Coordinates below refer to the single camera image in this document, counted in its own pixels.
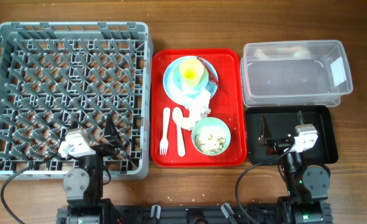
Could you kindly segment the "mint green bowl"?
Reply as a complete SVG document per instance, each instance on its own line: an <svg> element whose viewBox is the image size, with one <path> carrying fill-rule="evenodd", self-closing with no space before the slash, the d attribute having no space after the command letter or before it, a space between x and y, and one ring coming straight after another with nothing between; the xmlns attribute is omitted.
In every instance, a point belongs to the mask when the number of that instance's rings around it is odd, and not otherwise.
<svg viewBox="0 0 367 224"><path fill-rule="evenodd" d="M205 126L218 126L221 127L225 134L226 134L226 142L224 145L223 150L219 153L219 154L215 154L215 155L207 155L202 153L201 151L199 151L197 149L197 147L195 146L195 135L197 134L197 132L200 130L200 128L205 127ZM230 129L228 128L228 126L220 119L218 118L213 118L213 117L207 117L207 118L203 118L201 119L199 122L197 122L194 126L194 128L192 129L192 142L193 145L195 146L195 148L202 154L206 155L206 156L217 156L222 154L223 152L226 151L226 149L228 148L228 146L230 145L230 141L231 141L231 133L230 133Z"/></svg>

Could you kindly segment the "white plastic fork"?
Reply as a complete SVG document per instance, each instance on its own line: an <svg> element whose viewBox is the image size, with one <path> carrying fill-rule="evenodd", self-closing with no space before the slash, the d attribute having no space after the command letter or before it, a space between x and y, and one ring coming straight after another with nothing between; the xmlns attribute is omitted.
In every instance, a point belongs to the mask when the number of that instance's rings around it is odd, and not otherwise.
<svg viewBox="0 0 367 224"><path fill-rule="evenodd" d="M165 156L168 151L169 142L167 133L170 121L170 108L165 107L162 115L162 139L160 140L160 155Z"/></svg>

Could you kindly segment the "rice and peanut shell waste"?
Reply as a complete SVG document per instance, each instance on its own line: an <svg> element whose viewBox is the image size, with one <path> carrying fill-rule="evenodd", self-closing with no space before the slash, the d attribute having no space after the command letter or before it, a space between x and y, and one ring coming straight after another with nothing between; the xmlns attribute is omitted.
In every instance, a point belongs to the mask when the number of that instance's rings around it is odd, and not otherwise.
<svg viewBox="0 0 367 224"><path fill-rule="evenodd" d="M219 154L225 145L226 134L221 127L205 126L195 135L195 146L207 155Z"/></svg>

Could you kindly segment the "white plastic spoon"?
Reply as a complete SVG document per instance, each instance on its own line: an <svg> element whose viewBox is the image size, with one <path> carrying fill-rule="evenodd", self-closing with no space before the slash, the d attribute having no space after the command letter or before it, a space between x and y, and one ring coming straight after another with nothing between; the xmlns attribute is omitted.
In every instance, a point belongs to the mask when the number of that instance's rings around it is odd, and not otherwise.
<svg viewBox="0 0 367 224"><path fill-rule="evenodd" d="M177 128L177 152L180 157L185 156L185 144L182 135L182 110L179 107L175 107L172 112L172 119Z"/></svg>

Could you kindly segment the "white tissue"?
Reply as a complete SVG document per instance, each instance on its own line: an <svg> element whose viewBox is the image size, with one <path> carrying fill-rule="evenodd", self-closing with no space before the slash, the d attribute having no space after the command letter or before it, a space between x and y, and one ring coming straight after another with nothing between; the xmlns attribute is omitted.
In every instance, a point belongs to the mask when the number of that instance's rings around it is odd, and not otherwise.
<svg viewBox="0 0 367 224"><path fill-rule="evenodd" d="M191 131L197 122L206 118L211 113L211 109L209 108L210 98L211 93L205 88L202 88L200 94L195 97L194 102L185 107L189 111L189 116L181 119L183 129Z"/></svg>

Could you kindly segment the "red snack wrapper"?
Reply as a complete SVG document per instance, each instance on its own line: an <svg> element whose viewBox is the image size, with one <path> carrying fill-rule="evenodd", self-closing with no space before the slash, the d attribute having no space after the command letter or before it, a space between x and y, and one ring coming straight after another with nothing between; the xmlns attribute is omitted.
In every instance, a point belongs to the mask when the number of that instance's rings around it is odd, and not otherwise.
<svg viewBox="0 0 367 224"><path fill-rule="evenodd" d="M197 57L197 60L199 60L202 63L202 65L206 68L209 76L209 81L212 82L214 85L216 85L218 89L221 89L219 81L215 78L213 72L209 69L209 66L205 63L204 59L202 59L201 57Z"/></svg>

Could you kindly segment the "yellow plastic cup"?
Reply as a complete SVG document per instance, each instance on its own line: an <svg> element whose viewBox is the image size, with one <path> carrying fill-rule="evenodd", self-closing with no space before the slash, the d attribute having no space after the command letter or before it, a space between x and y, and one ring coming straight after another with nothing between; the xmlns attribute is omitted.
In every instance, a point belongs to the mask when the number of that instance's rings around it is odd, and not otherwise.
<svg viewBox="0 0 367 224"><path fill-rule="evenodd" d="M204 66L197 58L187 58L179 66L182 82L188 87L195 87L200 83L204 73Z"/></svg>

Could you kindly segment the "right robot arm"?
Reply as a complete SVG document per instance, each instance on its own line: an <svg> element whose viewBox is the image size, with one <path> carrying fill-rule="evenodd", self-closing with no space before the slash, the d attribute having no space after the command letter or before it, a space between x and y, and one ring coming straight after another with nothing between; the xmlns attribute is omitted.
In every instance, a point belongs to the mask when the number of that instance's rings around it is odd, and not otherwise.
<svg viewBox="0 0 367 224"><path fill-rule="evenodd" d="M318 131L313 124L305 122L301 111L297 113L297 118L300 124L293 134L274 138L263 116L258 144L267 147L268 155L277 155L276 160L289 194L288 201L314 203L328 198L330 176L323 166L309 166L305 162L304 152L315 146Z"/></svg>

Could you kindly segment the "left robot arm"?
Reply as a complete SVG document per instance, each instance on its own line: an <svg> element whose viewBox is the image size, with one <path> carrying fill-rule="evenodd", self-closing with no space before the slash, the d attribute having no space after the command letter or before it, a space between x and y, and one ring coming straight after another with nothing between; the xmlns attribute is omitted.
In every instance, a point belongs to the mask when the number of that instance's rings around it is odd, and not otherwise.
<svg viewBox="0 0 367 224"><path fill-rule="evenodd" d="M103 137L107 143L91 146L86 131L73 123L60 143L58 153L78 161L78 167L63 178L63 189L71 207L95 206L103 196L103 172L107 170L103 158L116 155L123 144L110 114L106 117Z"/></svg>

